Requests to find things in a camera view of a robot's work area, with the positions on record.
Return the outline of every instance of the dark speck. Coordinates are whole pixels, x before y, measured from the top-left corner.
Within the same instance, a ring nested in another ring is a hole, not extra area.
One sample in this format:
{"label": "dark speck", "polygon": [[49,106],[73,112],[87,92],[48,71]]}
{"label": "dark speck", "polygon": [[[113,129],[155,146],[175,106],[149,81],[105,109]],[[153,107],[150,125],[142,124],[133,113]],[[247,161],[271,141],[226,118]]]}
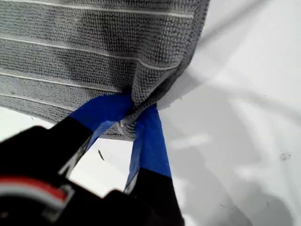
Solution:
{"label": "dark speck", "polygon": [[99,153],[101,159],[104,160],[104,159],[103,159],[103,155],[101,154],[101,152],[100,152],[99,150],[98,150],[98,153]]}

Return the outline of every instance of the white surface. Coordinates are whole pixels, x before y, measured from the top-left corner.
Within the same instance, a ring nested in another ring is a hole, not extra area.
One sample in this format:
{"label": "white surface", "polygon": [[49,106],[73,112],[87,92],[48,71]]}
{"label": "white surface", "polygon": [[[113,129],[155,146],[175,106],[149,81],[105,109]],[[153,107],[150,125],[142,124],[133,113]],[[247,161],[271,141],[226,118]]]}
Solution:
{"label": "white surface", "polygon": [[[190,67],[158,104],[187,225],[301,225],[300,21],[300,0],[211,1]],[[6,111],[0,137],[42,123]],[[98,140],[71,178],[122,189],[130,149]]]}

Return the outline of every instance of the gray towel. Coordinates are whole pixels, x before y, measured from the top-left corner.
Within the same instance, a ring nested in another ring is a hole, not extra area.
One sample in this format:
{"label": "gray towel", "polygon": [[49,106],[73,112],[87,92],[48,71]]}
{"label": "gray towel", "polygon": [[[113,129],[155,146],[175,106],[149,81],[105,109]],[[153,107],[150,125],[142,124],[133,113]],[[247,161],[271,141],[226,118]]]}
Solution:
{"label": "gray towel", "polygon": [[130,139],[139,114],[191,61],[209,0],[0,0],[0,105],[58,122],[132,88],[135,107],[103,137]]}

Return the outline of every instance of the striped towel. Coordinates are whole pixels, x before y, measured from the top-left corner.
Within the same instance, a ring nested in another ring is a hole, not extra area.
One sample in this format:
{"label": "striped towel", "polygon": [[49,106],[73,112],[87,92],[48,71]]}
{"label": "striped towel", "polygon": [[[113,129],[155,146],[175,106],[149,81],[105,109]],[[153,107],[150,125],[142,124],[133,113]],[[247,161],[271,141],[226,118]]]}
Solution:
{"label": "striped towel", "polygon": [[58,122],[132,88],[135,107],[103,137],[130,139],[139,114],[191,61],[209,0],[0,0],[0,105]]}

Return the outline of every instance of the gray stripe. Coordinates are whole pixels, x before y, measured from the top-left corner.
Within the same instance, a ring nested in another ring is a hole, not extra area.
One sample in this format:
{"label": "gray stripe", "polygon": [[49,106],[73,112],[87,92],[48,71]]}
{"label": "gray stripe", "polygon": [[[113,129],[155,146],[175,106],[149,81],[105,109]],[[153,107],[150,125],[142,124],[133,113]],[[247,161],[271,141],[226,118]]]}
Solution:
{"label": "gray stripe", "polygon": [[129,13],[129,14],[146,14],[152,16],[174,16],[180,18],[193,18],[193,14],[185,14],[183,12],[175,12],[175,11],[149,11],[149,10],[141,10],[141,9],[131,9],[131,8],[104,8],[95,5],[78,5],[78,4],[68,4],[68,3],[55,3],[49,1],[41,1],[41,0],[0,0],[0,1],[8,1],[8,2],[17,2],[17,3],[29,3],[29,4],[38,4],[45,6],[53,6],[53,7],[62,7],[62,8],[72,8],[72,9],[82,9],[89,11],[103,11],[103,12],[113,12],[113,13]]}
{"label": "gray stripe", "polygon": [[102,8],[131,8],[138,10],[175,11],[193,14],[197,6],[195,0],[38,0],[72,5],[91,5]]}
{"label": "gray stripe", "polygon": [[0,84],[2,85],[1,94],[37,99],[44,102],[53,103],[58,106],[65,106],[70,110],[75,110],[88,100],[102,96],[104,94],[113,94],[113,92],[104,92],[81,87],[70,87],[60,84],[53,84],[42,81],[34,81],[20,78],[12,78],[0,75]]}

